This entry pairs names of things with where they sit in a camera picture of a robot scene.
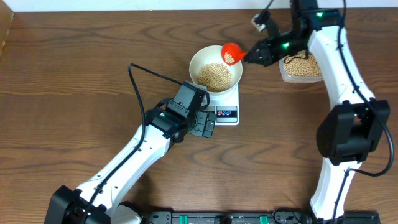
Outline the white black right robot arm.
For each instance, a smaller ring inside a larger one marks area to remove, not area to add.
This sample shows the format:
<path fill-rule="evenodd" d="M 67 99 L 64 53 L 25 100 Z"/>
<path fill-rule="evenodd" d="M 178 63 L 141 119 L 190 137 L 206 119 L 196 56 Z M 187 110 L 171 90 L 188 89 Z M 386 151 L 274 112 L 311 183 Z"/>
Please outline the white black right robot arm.
<path fill-rule="evenodd" d="M 322 170 L 310 199 L 310 223 L 343 223 L 344 201 L 354 174 L 373 152 L 381 136 L 391 136 L 390 107 L 377 100 L 365 84 L 351 54 L 345 9 L 322 9 L 316 0 L 290 2 L 292 29 L 280 33 L 268 9 L 252 18 L 266 39 L 244 56 L 246 63 L 268 67 L 300 51 L 312 55 L 320 68 L 330 112 L 317 129 Z"/>

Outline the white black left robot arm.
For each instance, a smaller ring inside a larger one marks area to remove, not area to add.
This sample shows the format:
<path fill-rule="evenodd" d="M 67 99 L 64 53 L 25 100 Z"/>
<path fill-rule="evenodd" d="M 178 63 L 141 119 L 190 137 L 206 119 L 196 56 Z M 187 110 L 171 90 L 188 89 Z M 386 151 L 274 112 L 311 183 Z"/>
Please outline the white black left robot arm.
<path fill-rule="evenodd" d="M 146 112 L 128 144 L 96 175 L 75 190 L 61 186 L 51 197 L 46 223 L 140 223 L 120 203 L 140 176 L 186 134 L 210 138 L 216 123 L 213 106 L 180 117 L 156 106 Z"/>

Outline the red plastic measuring scoop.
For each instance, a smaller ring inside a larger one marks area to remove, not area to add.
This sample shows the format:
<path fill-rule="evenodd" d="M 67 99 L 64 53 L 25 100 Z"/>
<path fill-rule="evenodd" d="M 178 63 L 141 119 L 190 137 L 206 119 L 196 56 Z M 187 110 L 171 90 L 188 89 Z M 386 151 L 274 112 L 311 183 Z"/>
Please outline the red plastic measuring scoop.
<path fill-rule="evenodd" d="M 238 44 L 232 42 L 224 44 L 221 48 L 221 56 L 223 61 L 224 61 L 225 52 L 229 52 L 235 59 L 235 63 L 232 65 L 235 65 L 236 63 L 240 62 L 246 54 L 246 52 L 243 52 L 242 48 Z"/>

